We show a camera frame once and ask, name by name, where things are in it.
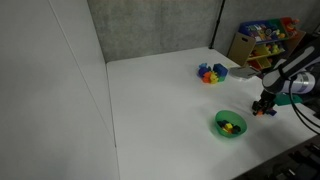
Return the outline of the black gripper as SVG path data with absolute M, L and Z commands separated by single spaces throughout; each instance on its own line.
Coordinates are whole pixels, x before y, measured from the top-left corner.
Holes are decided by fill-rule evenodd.
M 276 98 L 275 94 L 269 93 L 266 90 L 263 90 L 260 95 L 260 100 L 254 101 L 252 104 L 252 110 L 253 112 L 258 112 L 260 110 L 260 104 L 262 106 L 266 106 L 267 108 L 264 108 L 264 114 L 268 113 L 268 110 L 273 110 L 274 106 L 274 99 Z

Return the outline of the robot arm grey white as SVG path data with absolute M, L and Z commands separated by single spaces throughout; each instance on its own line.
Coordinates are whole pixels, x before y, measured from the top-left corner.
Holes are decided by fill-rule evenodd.
M 259 101 L 254 101 L 254 115 L 265 114 L 275 105 L 280 93 L 308 94 L 319 90 L 319 77 L 308 68 L 320 63 L 320 39 L 317 38 L 287 59 L 281 59 L 262 78 L 263 91 Z

